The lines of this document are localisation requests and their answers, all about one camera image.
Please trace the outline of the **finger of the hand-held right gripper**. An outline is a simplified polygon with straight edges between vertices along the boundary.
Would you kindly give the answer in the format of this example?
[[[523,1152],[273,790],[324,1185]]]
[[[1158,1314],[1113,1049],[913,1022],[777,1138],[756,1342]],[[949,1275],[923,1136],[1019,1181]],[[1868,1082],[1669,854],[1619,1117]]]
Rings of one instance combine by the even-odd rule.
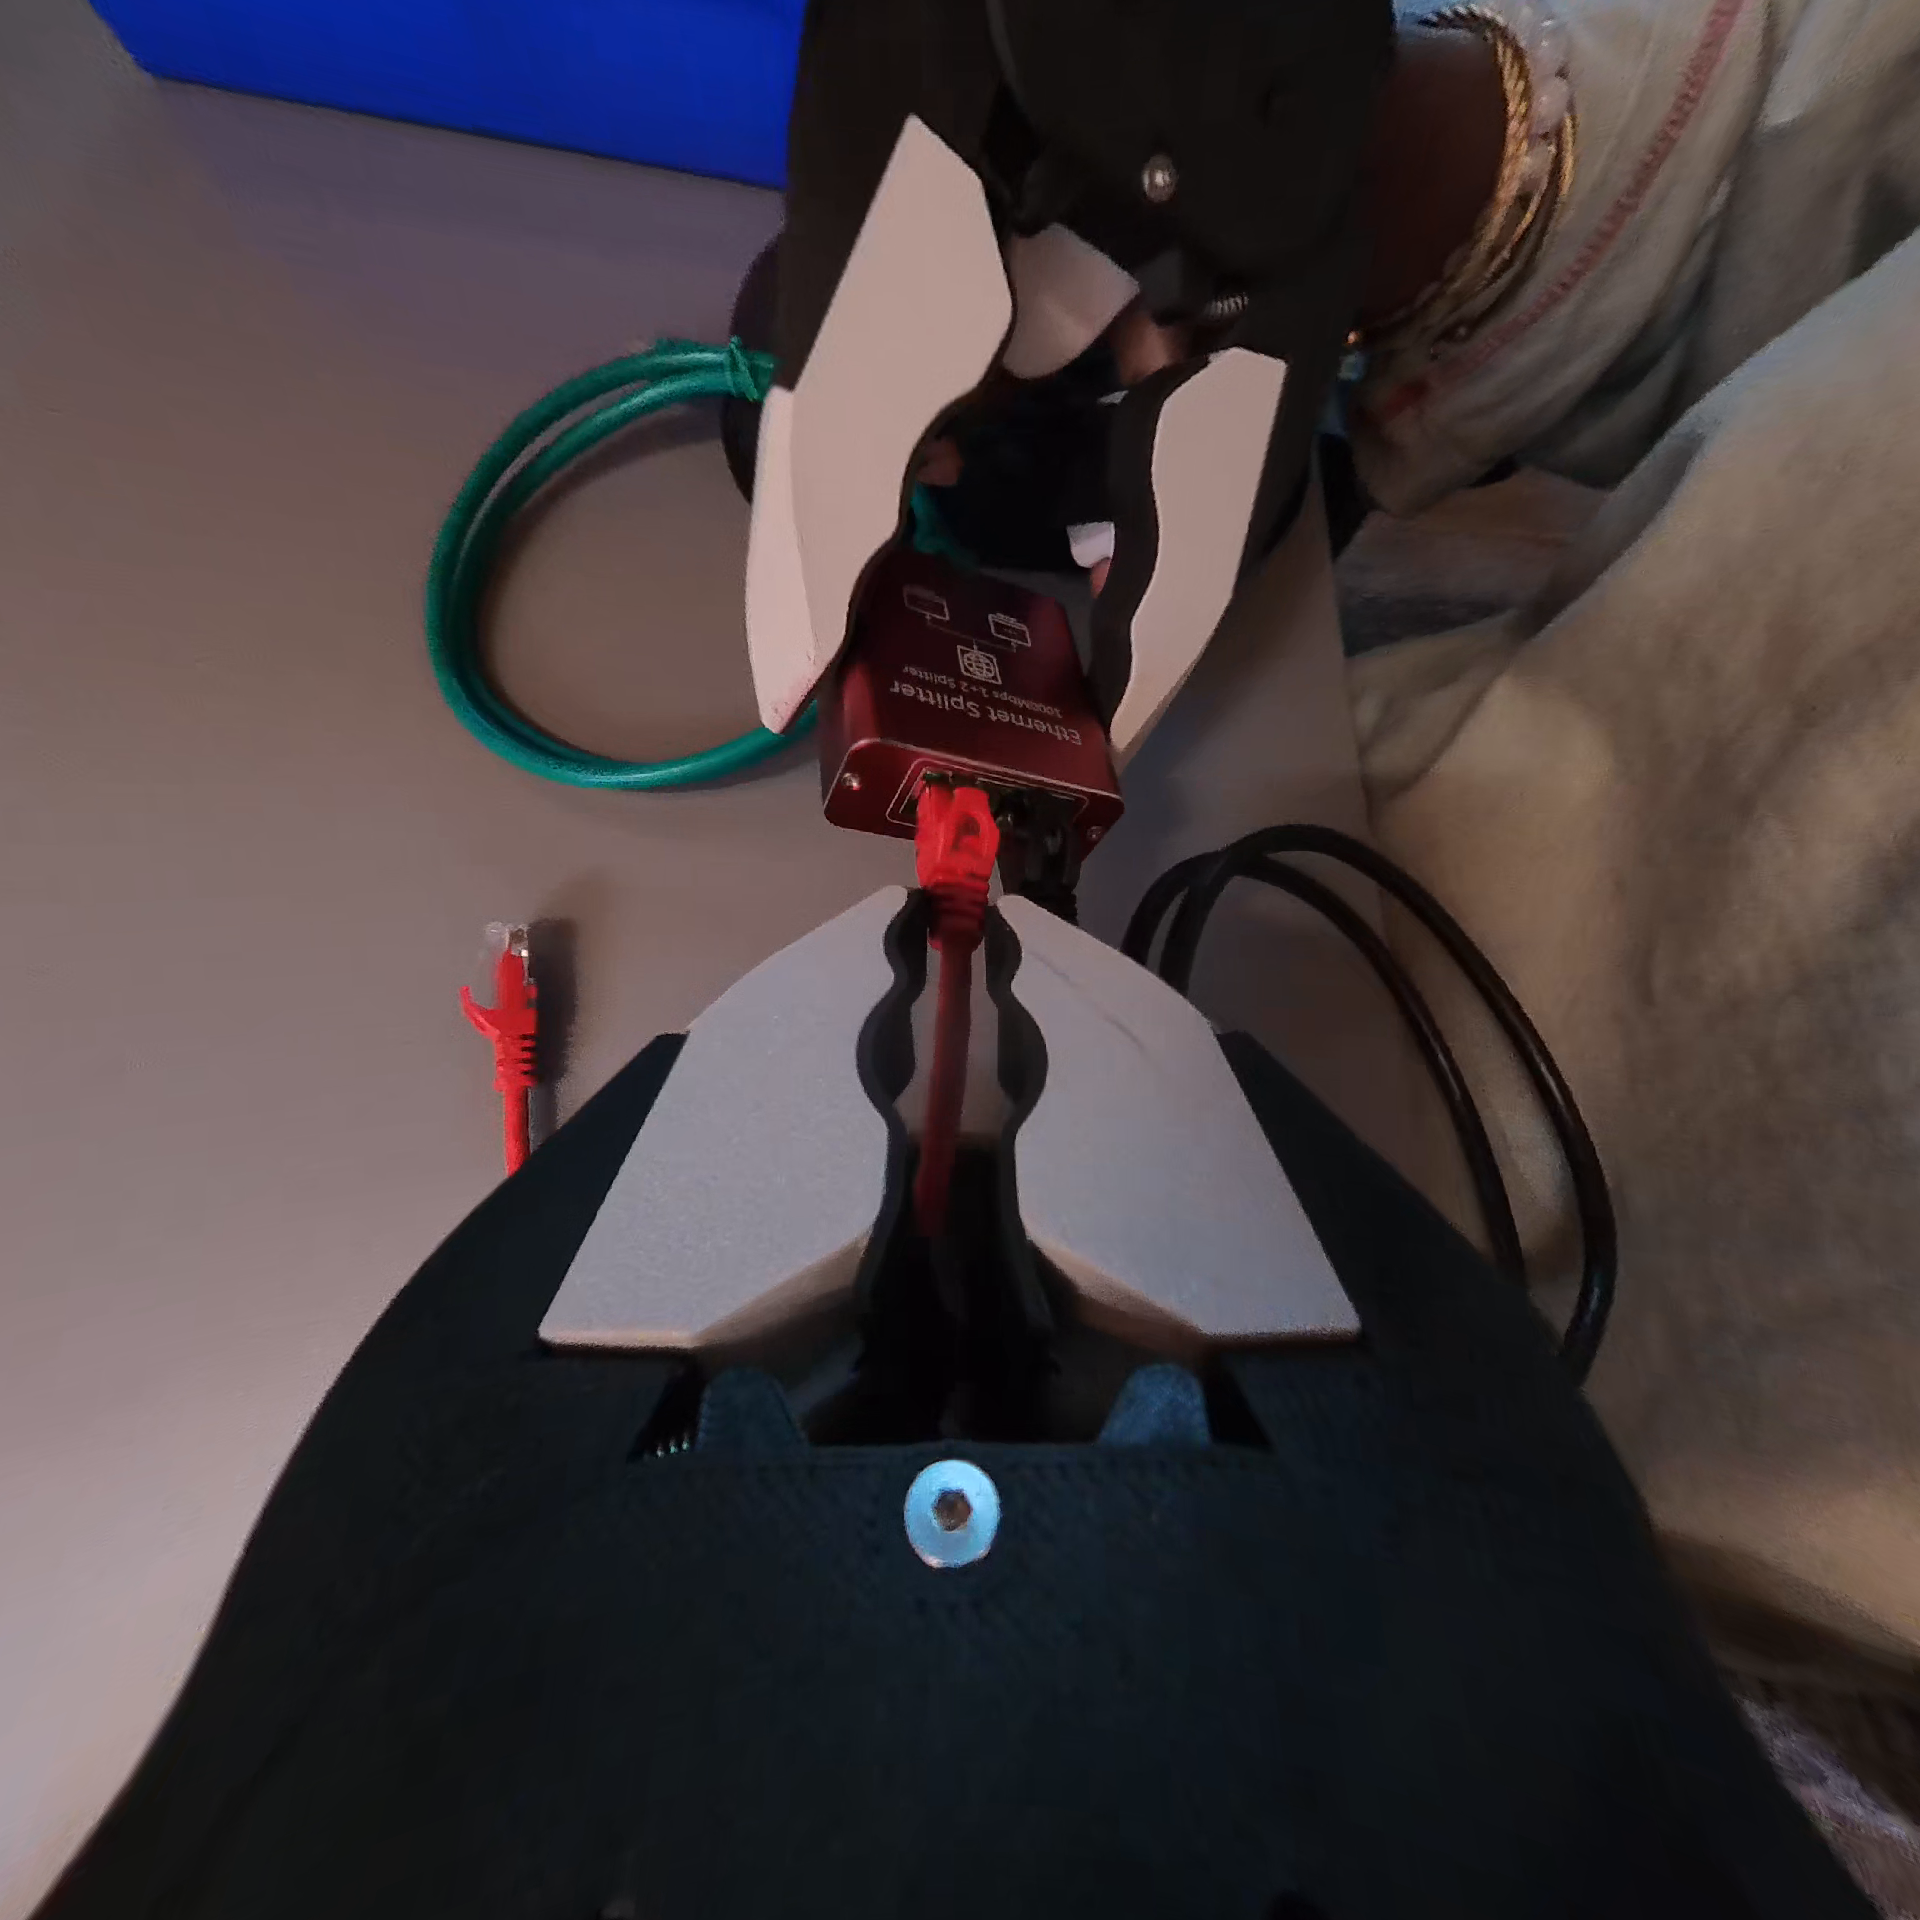
[[[1164,368],[1110,410],[1110,560],[1090,611],[1090,686],[1118,762],[1136,758],[1225,617],[1286,384],[1227,349]]]
[[[774,267],[746,622],[760,720],[787,731],[848,646],[929,437],[994,373],[1062,371],[1139,286],[1062,225],[1004,237],[974,162],[922,117],[850,183],[790,162]]]

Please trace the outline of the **person's right hand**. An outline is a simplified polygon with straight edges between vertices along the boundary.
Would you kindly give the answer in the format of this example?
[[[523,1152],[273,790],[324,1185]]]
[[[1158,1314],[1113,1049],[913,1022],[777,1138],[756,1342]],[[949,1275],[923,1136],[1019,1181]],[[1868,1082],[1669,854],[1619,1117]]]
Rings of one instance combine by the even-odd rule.
[[[1361,168],[1361,337],[1417,311],[1473,251],[1504,130],[1497,51],[1474,33],[1405,26]]]

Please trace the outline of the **red ethernet splitter box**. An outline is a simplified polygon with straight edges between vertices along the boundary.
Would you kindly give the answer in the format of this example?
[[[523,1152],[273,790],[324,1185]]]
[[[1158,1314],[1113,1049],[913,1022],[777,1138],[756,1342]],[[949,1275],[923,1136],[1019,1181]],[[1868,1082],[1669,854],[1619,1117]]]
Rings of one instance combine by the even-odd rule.
[[[824,817],[913,839],[929,781],[971,785],[1073,878],[1123,797],[1065,608],[897,546],[875,562],[819,707]]]

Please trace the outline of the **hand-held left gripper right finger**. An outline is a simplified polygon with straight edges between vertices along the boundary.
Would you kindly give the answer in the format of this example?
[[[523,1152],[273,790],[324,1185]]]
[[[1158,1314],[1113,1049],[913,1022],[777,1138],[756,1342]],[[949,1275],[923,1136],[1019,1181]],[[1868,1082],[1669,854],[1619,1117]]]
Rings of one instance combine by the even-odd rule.
[[[1025,898],[989,935],[1004,1191],[1051,1313],[1044,1427],[1104,1425],[1142,1366],[1353,1349],[1357,1307],[1210,1021]]]

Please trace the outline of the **blue plastic bin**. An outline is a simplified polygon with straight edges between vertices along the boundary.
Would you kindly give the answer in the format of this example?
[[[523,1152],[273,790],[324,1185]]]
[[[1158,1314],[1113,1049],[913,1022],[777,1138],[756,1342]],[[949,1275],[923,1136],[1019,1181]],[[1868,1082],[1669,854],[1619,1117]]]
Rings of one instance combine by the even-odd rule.
[[[803,2],[97,2],[161,80],[779,185]]]

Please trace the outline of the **person's beige sweatshirt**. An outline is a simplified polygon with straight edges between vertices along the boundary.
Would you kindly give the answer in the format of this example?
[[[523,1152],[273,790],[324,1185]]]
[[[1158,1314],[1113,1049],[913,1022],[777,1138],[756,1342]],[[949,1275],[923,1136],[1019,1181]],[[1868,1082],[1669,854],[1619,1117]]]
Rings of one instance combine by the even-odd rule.
[[[1517,611],[1353,672],[1379,843],[1616,1200],[1592,1403],[1704,1597],[1916,1675],[1916,239]]]

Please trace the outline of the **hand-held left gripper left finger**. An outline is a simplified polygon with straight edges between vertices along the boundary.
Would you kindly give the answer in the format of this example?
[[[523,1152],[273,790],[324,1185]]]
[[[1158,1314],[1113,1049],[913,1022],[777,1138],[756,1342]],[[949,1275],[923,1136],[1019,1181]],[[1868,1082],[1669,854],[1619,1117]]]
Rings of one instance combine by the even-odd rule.
[[[561,1359],[787,1386],[804,1425],[908,1425],[953,1382],[957,1311],[914,1211],[929,902],[904,885],[699,1013],[540,1323]]]

